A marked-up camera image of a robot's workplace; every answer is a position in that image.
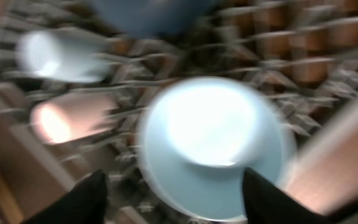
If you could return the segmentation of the dark blue round plate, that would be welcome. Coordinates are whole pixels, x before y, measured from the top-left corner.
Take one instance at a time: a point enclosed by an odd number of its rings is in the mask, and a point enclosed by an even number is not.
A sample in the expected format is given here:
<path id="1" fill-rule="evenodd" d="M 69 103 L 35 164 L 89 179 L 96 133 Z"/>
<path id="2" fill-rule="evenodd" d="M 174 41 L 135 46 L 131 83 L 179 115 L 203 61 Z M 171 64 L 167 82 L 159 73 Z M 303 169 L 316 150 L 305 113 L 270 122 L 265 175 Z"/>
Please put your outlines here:
<path id="1" fill-rule="evenodd" d="M 108 26 L 136 38 L 180 34 L 218 0 L 87 0 Z"/>

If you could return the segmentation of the light blue plastic cup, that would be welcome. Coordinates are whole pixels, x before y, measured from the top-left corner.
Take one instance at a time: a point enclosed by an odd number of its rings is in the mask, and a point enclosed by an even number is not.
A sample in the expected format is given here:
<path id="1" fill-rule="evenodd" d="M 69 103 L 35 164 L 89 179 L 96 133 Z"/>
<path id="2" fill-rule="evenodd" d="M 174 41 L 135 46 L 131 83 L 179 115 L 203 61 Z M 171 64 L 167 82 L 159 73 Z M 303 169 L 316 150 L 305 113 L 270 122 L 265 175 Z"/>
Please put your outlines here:
<path id="1" fill-rule="evenodd" d="M 104 80 L 110 65 L 96 54 L 107 43 L 62 30 L 36 30 L 23 34 L 16 44 L 20 69 L 33 78 L 66 83 Z"/>

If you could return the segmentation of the light blue bowl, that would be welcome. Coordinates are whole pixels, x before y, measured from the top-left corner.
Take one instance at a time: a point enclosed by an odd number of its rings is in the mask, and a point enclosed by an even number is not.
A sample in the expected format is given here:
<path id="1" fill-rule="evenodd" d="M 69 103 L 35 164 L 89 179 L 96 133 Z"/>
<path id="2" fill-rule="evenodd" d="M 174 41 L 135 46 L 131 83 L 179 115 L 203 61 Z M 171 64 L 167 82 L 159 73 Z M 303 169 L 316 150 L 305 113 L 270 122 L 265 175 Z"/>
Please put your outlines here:
<path id="1" fill-rule="evenodd" d="M 286 186 L 296 144 L 259 92 L 222 77 L 190 78 L 160 91 L 137 128 L 137 161 L 157 197 L 185 215 L 246 219 L 242 175 L 251 168 Z"/>

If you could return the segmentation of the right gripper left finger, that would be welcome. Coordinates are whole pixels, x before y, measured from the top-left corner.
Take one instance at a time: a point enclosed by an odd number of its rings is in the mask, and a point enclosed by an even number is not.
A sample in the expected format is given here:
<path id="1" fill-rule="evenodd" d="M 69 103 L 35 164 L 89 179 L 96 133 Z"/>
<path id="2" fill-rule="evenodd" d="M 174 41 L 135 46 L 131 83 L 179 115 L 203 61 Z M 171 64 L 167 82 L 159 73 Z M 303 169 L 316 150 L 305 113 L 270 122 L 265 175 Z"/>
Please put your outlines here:
<path id="1" fill-rule="evenodd" d="M 106 174 L 98 170 L 23 224 L 103 224 L 108 204 Z"/>

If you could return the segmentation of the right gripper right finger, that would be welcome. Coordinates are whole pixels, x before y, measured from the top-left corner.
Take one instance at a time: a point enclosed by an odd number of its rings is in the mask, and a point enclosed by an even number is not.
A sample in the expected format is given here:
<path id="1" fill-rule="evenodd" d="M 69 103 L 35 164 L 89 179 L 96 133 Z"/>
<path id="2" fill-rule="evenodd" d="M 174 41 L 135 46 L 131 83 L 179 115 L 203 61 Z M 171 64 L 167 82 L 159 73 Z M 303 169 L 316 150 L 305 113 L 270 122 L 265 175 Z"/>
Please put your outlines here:
<path id="1" fill-rule="evenodd" d="M 251 168 L 244 170 L 242 197 L 248 224 L 330 224 Z"/>

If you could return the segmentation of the pink plastic cup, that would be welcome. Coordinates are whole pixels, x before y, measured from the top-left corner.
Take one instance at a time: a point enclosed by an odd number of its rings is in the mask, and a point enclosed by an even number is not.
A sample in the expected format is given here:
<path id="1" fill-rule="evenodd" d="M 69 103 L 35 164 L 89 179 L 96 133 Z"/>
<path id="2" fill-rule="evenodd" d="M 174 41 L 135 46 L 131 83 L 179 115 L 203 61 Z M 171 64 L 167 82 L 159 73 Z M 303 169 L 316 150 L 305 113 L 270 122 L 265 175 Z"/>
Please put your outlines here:
<path id="1" fill-rule="evenodd" d="M 67 93 L 37 104 L 30 124 L 45 144 L 61 144 L 109 131 L 116 125 L 107 118 L 119 105 L 108 93 Z"/>

